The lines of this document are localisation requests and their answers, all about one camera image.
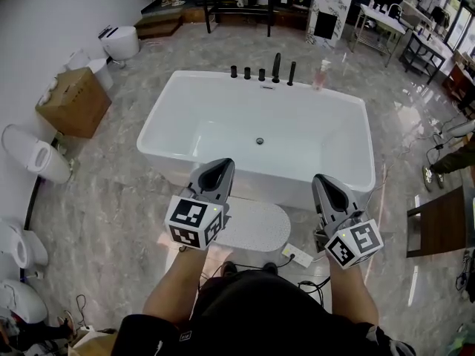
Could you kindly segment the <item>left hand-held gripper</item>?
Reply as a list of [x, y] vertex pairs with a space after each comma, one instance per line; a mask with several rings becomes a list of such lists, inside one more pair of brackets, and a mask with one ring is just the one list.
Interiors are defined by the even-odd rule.
[[176, 195], [171, 198], [165, 225], [173, 242], [199, 250], [209, 247], [226, 226], [234, 175], [231, 158], [216, 159], [192, 171], [189, 189], [211, 202]]

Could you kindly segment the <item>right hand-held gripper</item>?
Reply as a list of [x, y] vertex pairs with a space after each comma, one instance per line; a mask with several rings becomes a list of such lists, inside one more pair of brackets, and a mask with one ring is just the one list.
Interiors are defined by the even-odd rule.
[[[324, 226], [339, 218], [352, 217], [361, 209], [353, 191], [338, 179], [315, 175], [312, 180], [315, 208], [322, 216]], [[342, 269], [349, 269], [366, 260], [384, 247], [374, 219], [359, 222], [337, 230], [324, 244], [324, 250]]]

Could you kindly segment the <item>white dotted bath mat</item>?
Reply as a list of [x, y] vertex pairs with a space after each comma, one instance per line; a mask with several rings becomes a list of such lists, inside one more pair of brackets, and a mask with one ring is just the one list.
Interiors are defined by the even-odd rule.
[[286, 244], [291, 224], [279, 206], [229, 197], [225, 228], [214, 240], [219, 245], [248, 251], [271, 252]]

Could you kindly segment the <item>person's left forearm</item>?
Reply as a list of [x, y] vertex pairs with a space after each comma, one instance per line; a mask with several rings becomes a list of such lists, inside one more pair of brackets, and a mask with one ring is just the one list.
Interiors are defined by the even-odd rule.
[[169, 270], [147, 298], [143, 314], [180, 326], [191, 317], [208, 251], [187, 248], [174, 258]]

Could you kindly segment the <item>person's right forearm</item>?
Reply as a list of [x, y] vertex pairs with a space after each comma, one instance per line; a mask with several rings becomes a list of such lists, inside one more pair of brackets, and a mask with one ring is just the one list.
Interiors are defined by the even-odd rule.
[[342, 269], [330, 259], [332, 313], [353, 323], [379, 324], [379, 312], [364, 283], [359, 265]]

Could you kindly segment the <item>white power strip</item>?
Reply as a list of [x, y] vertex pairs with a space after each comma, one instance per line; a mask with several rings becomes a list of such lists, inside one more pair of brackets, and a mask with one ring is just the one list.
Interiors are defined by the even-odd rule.
[[290, 243], [287, 243], [284, 246], [281, 254], [304, 268], [308, 268], [313, 261], [313, 256], [309, 255], [305, 251], [300, 250]]

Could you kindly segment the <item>white bathtub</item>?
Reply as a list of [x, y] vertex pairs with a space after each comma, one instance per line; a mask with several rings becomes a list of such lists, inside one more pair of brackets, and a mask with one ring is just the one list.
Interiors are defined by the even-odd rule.
[[316, 174], [361, 194], [376, 184], [364, 101], [297, 82], [176, 71], [151, 109], [137, 149], [179, 186], [188, 185], [200, 165], [231, 158], [233, 197], [306, 210], [315, 207]]

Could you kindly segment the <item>dark wooden vanity cabinet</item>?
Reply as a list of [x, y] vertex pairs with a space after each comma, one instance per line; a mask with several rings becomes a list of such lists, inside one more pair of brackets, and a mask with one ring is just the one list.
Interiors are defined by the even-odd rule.
[[407, 211], [406, 257], [475, 247], [475, 188], [461, 186]]

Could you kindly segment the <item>pink pump bottle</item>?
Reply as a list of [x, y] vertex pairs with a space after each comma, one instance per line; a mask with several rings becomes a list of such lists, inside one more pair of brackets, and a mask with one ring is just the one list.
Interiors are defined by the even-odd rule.
[[315, 90], [321, 90], [323, 88], [330, 65], [331, 62], [327, 61], [326, 59], [323, 59], [321, 61], [320, 68], [317, 70], [314, 81], [312, 83], [312, 87]]

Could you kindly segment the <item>person's black t-shirt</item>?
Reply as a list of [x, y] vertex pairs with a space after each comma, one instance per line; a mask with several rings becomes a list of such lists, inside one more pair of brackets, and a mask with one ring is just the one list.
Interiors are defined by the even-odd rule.
[[369, 323], [330, 314], [282, 277], [242, 271], [206, 283], [189, 322], [131, 314], [111, 356], [416, 356]]

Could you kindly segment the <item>white handheld vacuum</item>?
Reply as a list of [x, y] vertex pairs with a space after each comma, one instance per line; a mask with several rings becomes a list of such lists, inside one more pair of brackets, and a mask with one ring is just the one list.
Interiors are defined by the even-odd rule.
[[449, 128], [446, 131], [444, 131], [444, 134], [447, 134], [450, 138], [462, 138], [474, 131], [475, 131], [475, 119], [469, 120], [465, 123]]

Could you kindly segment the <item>low wooden table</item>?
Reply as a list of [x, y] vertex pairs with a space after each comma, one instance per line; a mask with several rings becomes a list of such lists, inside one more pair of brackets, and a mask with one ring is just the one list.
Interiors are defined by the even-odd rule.
[[475, 79], [463, 67], [456, 63], [442, 87], [468, 119], [475, 119]]

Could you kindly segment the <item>marble pattern cabinet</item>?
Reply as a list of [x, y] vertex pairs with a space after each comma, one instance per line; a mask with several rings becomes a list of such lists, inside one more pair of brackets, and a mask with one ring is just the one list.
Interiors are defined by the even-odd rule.
[[347, 11], [342, 0], [311, 0], [306, 43], [334, 48], [341, 38]]

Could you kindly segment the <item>white top metal table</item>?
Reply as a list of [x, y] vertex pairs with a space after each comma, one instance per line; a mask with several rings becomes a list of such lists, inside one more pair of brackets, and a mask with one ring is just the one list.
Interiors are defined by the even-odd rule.
[[[383, 33], [388, 33], [388, 39], [383, 40], [376, 34], [372, 34], [369, 29], [366, 29], [365, 25], [368, 21], [375, 22], [377, 27], [382, 28]], [[387, 56], [387, 60], [384, 63], [384, 66], [387, 67], [405, 33], [406, 30], [398, 20], [390, 18], [388, 15], [365, 4], [361, 4], [356, 23], [348, 41], [349, 49], [353, 53], [356, 46], [362, 44], [377, 50], [381, 55]]]

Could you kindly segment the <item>brown cardboard carton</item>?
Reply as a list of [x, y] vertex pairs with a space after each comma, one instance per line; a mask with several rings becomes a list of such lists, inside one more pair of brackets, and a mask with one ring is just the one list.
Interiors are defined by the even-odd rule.
[[68, 346], [68, 356], [111, 356], [117, 334], [116, 329], [96, 331], [92, 326], [81, 327]]

